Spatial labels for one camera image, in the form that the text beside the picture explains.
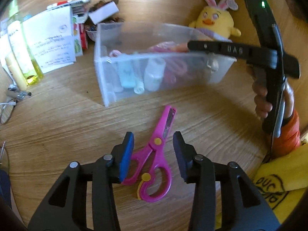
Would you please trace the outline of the right hand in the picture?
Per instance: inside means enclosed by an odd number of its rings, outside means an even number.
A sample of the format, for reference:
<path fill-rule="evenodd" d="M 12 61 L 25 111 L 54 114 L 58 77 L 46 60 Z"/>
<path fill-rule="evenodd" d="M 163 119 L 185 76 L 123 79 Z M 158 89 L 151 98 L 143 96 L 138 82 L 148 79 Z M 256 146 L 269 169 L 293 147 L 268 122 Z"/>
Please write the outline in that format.
<path fill-rule="evenodd" d="M 251 65 L 248 65 L 246 70 L 254 79 L 254 82 L 252 84 L 252 89 L 256 94 L 254 98 L 254 102 L 256 104 L 255 112 L 260 118 L 265 119 L 273 109 L 273 105 L 266 99 L 268 91 L 266 87 L 262 86 L 260 82 L 257 81 L 254 69 Z M 292 118 L 295 108 L 294 92 L 289 83 L 285 84 L 284 98 L 285 98 L 284 121 L 287 122 Z"/>

